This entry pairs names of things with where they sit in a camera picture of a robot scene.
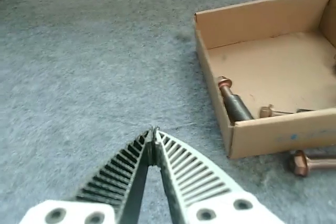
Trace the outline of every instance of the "box wall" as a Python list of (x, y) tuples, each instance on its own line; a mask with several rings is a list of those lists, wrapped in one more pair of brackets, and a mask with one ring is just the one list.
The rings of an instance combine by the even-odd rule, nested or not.
[(318, 29), (328, 0), (260, 0), (196, 13), (207, 49)]
[(210, 66), (208, 63), (208, 55), (206, 54), (206, 49), (203, 44), (202, 35), (200, 31), (195, 31), (196, 43), (197, 43), (197, 55), (199, 62), (201, 64), (204, 77), (208, 86), (208, 90), (210, 93), (210, 97), (212, 100), (212, 104), (215, 109), (215, 114), (217, 117), (217, 121), (219, 124), (220, 131), (223, 136), (224, 146), (227, 155), (229, 155), (231, 149), (231, 140), (232, 140), (232, 126), (230, 125), (230, 120), (228, 118), (225, 107), (223, 106), (223, 99), (219, 92), (218, 86), (215, 83), (213, 75), (210, 70)]
[(320, 30), (330, 43), (336, 47), (336, 0), (329, 0), (325, 7)]
[(333, 144), (336, 144), (336, 108), (238, 122), (231, 158)]

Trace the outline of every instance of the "copper bolt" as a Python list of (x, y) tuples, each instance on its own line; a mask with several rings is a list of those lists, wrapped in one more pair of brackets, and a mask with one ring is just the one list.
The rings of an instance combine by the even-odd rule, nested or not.
[(220, 76), (217, 79), (218, 81), (218, 87), (220, 92), (222, 93), (223, 99), (225, 100), (230, 95), (233, 95), (231, 91), (232, 81), (229, 78), (226, 78), (224, 76)]
[(260, 111), (259, 111), (259, 117), (260, 118), (270, 118), (272, 116), (290, 115), (290, 114), (292, 114), (292, 113), (274, 110), (272, 104), (270, 104), (268, 106), (261, 107)]
[(336, 156), (308, 157), (304, 151), (296, 151), (289, 164), (295, 175), (307, 177), (311, 170), (336, 169)]

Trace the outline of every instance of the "dark metal cylinder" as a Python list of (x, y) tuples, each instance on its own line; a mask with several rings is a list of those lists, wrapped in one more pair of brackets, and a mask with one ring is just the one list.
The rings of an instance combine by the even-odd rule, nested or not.
[(225, 108), (229, 117), (234, 121), (254, 119), (244, 102), (237, 94), (232, 94), (224, 99)]

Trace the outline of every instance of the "box flap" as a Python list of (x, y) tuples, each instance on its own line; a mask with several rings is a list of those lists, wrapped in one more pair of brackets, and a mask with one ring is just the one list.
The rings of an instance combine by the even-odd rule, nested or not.
[(195, 14), (207, 49), (319, 27), (328, 0), (259, 0)]
[(320, 29), (328, 41), (336, 47), (336, 0), (329, 0), (325, 7)]
[(335, 144), (336, 108), (237, 122), (231, 158)]

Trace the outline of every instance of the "copper screw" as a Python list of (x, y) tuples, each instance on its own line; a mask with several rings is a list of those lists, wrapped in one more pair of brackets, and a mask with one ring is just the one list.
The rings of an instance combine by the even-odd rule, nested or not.
[(310, 156), (304, 151), (296, 151), (290, 160), (290, 168), (295, 175), (307, 177), (311, 170), (336, 169), (336, 156)]
[(268, 106), (261, 107), (260, 111), (259, 111), (259, 117), (260, 118), (270, 118), (272, 116), (290, 115), (290, 114), (292, 114), (292, 113), (274, 110), (272, 104), (270, 104)]

